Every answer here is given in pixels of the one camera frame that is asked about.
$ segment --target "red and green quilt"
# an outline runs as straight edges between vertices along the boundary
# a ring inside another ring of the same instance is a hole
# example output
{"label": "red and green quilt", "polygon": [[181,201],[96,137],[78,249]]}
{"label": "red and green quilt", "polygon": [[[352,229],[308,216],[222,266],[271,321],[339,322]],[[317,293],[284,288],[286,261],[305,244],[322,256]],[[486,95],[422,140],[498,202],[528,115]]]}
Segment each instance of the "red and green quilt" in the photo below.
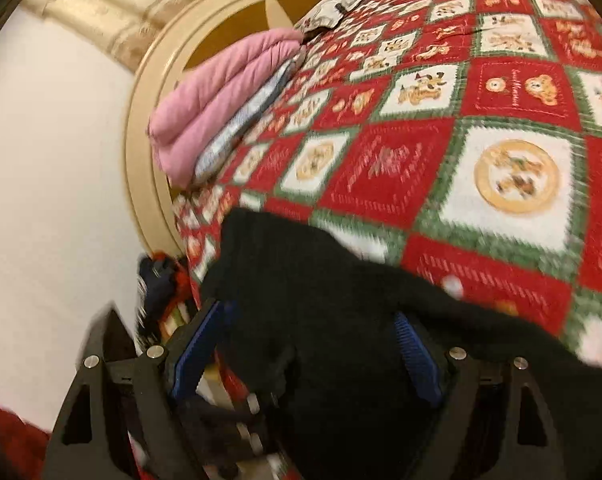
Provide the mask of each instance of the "red and green quilt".
{"label": "red and green quilt", "polygon": [[364,0],[197,200],[195,295],[234,205],[536,322],[602,365],[602,21],[587,0]]}

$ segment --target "round headboard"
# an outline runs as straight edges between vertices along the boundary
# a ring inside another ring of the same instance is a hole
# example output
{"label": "round headboard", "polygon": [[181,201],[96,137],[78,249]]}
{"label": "round headboard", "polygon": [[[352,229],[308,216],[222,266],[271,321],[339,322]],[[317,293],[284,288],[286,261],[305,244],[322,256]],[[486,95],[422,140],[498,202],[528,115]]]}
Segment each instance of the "round headboard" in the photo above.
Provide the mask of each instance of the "round headboard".
{"label": "round headboard", "polygon": [[291,27],[319,0],[196,0],[183,9],[149,49],[139,67],[124,134],[124,176],[130,212],[149,251],[183,253],[174,225],[171,189],[156,168],[146,127],[159,101],[184,71],[249,34]]}

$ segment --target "metal screw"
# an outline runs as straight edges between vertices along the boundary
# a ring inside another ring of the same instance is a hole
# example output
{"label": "metal screw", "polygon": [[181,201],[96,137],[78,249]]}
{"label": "metal screw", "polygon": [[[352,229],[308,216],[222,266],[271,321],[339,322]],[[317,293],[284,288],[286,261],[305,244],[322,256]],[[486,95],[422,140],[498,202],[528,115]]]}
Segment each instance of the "metal screw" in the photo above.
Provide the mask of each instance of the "metal screw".
{"label": "metal screw", "polygon": [[158,359],[165,353],[165,349],[160,345],[154,345],[150,346],[146,353],[150,359]]}
{"label": "metal screw", "polygon": [[98,356],[91,355],[89,357],[86,357],[85,361],[83,361],[83,364],[86,368],[94,368],[98,364]]}
{"label": "metal screw", "polygon": [[512,364],[514,364],[514,366],[519,370],[525,370],[528,368],[528,361],[523,357],[515,357]]}
{"label": "metal screw", "polygon": [[468,352],[458,346],[453,346],[448,353],[456,361],[463,361],[463,359],[468,357]]}

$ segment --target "black fabric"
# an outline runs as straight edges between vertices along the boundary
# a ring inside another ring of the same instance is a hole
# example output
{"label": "black fabric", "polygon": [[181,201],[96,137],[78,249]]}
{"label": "black fabric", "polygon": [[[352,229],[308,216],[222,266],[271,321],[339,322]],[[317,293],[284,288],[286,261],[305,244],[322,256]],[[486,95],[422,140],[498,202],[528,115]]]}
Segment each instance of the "black fabric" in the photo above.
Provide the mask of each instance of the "black fabric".
{"label": "black fabric", "polygon": [[602,479],[602,370],[536,325],[363,262],[324,231],[240,208],[223,222],[202,297],[236,301],[220,351],[249,388],[286,346],[296,349],[276,430],[307,480],[401,478],[427,442],[435,412],[415,396],[401,363],[397,311],[418,319],[442,349],[528,359],[568,479]]}

